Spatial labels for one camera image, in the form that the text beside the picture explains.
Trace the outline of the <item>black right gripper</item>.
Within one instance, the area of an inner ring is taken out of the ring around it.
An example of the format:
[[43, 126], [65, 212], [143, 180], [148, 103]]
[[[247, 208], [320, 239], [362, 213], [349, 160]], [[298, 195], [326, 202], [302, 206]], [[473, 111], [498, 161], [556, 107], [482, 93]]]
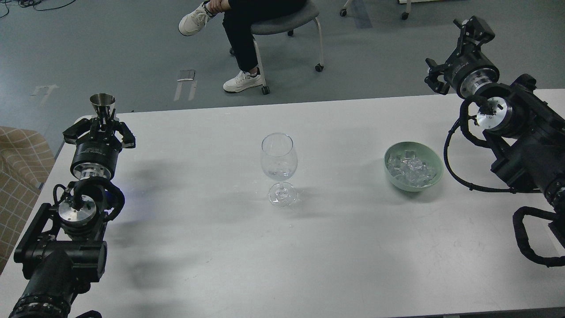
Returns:
[[[500, 79], [500, 70], [480, 50], [496, 34], [485, 20], [477, 16], [463, 21], [455, 19], [454, 24], [460, 30], [454, 52], [443, 64], [426, 58], [429, 71], [424, 81], [434, 93], [446, 95], [452, 87], [459, 97], [468, 98], [481, 86]], [[439, 80], [440, 75], [448, 84]]]

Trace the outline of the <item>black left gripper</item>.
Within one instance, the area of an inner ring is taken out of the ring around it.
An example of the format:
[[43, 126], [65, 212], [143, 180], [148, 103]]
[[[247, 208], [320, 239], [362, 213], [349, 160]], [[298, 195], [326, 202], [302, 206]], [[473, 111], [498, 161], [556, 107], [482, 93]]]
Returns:
[[135, 135], [124, 121], [117, 119], [115, 110], [105, 122], [104, 137], [91, 139], [89, 135], [96, 135], [99, 127], [99, 117], [94, 116], [78, 120], [63, 131], [64, 142], [76, 145], [70, 172], [78, 180], [113, 179], [121, 150], [136, 147]]

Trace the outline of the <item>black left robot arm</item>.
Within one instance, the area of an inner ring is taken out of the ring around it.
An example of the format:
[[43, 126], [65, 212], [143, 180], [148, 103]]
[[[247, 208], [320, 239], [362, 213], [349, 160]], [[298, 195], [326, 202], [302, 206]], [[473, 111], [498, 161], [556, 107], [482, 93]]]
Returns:
[[98, 111], [63, 133], [76, 146], [70, 171], [76, 178], [53, 189], [54, 203], [43, 203], [14, 252], [28, 280], [11, 318], [66, 318], [79, 294], [88, 292], [105, 271], [107, 223], [125, 204], [112, 183], [122, 149], [136, 140], [114, 111]]

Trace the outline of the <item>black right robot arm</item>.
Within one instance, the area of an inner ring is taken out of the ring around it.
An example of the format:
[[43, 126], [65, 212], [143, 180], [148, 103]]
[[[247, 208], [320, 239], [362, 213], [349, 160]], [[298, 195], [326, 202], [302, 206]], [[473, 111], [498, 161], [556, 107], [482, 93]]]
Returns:
[[[520, 75], [512, 84], [499, 83], [500, 71], [483, 54], [482, 45], [496, 35], [483, 19], [472, 16], [454, 20], [460, 31], [454, 52], [438, 64], [426, 59], [425, 83], [445, 95], [450, 88], [463, 100], [459, 117], [444, 143], [444, 164], [458, 183], [485, 193], [540, 193], [552, 212], [521, 207], [512, 217], [520, 252], [530, 261], [547, 267], [563, 266], [564, 258], [543, 257], [531, 248], [525, 216], [549, 221], [549, 228], [564, 244], [564, 119], [538, 98], [536, 80]], [[506, 183], [506, 189], [475, 185], [458, 177], [450, 167], [448, 147], [460, 129], [472, 144], [490, 149], [496, 157], [491, 171]]]

